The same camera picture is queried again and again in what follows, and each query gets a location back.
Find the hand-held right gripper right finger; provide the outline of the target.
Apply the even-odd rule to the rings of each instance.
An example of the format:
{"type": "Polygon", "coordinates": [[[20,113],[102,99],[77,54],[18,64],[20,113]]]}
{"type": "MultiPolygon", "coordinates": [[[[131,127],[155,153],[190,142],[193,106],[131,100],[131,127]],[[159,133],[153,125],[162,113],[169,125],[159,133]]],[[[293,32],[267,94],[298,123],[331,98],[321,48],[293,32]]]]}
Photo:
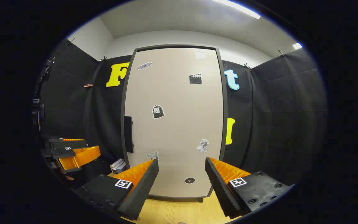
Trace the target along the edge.
{"type": "Polygon", "coordinates": [[[259,210],[291,189],[263,171],[249,173],[211,157],[205,159],[205,171],[223,214],[230,218],[259,210]]]}

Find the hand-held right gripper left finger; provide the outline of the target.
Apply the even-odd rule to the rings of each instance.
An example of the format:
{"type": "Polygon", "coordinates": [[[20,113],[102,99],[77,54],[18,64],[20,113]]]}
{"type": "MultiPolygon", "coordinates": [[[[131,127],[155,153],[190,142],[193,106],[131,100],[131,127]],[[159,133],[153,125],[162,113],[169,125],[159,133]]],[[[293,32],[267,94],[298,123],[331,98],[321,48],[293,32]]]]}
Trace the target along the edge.
{"type": "Polygon", "coordinates": [[[151,159],[114,177],[99,175],[75,189],[74,193],[106,215],[136,220],[158,172],[158,160],[151,159]]]}

